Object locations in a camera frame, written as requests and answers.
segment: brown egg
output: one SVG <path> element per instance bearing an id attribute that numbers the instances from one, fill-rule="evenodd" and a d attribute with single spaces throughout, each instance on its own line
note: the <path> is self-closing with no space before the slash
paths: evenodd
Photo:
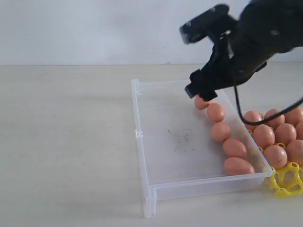
<path id="1" fill-rule="evenodd" d="M 210 105 L 210 102 L 205 102 L 200 96 L 195 97 L 194 103 L 198 110 L 204 110 Z"/>
<path id="2" fill-rule="evenodd" d="M 278 145 L 269 146 L 263 154 L 267 162 L 275 169 L 282 169 L 287 164 L 287 153 Z"/>
<path id="3" fill-rule="evenodd" d="M 303 166 L 303 140 L 293 140 L 286 147 L 288 161 Z"/>
<path id="4" fill-rule="evenodd" d="M 207 116 L 213 122 L 221 122 L 224 120 L 224 108 L 219 103 L 211 103 L 207 108 Z"/>
<path id="5" fill-rule="evenodd" d="M 275 143 L 274 131 L 265 124 L 258 125 L 253 131 L 252 137 L 255 143 L 262 147 L 263 150 Z"/>
<path id="6" fill-rule="evenodd" d="M 229 175 L 254 174 L 254 167 L 246 160 L 240 157 L 229 157 L 224 161 L 224 170 Z"/>
<path id="7" fill-rule="evenodd" d="M 297 131 L 297 140 L 303 140 L 303 121 L 297 124 L 295 130 Z"/>
<path id="8" fill-rule="evenodd" d="M 280 110 L 278 109 L 271 109 L 269 111 L 266 112 L 264 118 L 268 118 L 276 113 L 280 112 Z M 272 127 L 274 130 L 281 124 L 285 123 L 285 116 L 281 115 L 267 123 L 265 123 L 266 125 L 268 125 L 269 127 Z"/>
<path id="9" fill-rule="evenodd" d="M 250 110 L 244 114 L 244 119 L 249 122 L 259 122 L 262 120 L 262 115 L 257 111 Z M 246 124 L 245 127 L 251 131 L 254 131 L 256 126 Z"/>
<path id="10" fill-rule="evenodd" d="M 303 110 L 300 106 L 285 114 L 285 123 L 296 126 L 303 121 Z"/>
<path id="11" fill-rule="evenodd" d="M 248 158 L 245 145 L 236 139 L 228 138 L 225 140 L 223 143 L 223 150 L 228 157 Z"/>
<path id="12" fill-rule="evenodd" d="M 284 123 L 275 130 L 276 143 L 284 143 L 286 146 L 297 138 L 297 132 L 291 124 Z"/>
<path id="13" fill-rule="evenodd" d="M 224 122 L 217 122 L 211 129 L 211 137 L 217 142 L 223 142 L 231 136 L 231 128 Z"/>

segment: white wall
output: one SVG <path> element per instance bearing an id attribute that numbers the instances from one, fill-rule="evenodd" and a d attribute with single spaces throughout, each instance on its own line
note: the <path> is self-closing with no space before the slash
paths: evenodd
<path id="1" fill-rule="evenodd" d="M 205 62 L 211 43 L 186 46 L 178 28 L 222 2 L 238 17 L 248 0 L 0 0 L 0 65 Z"/>

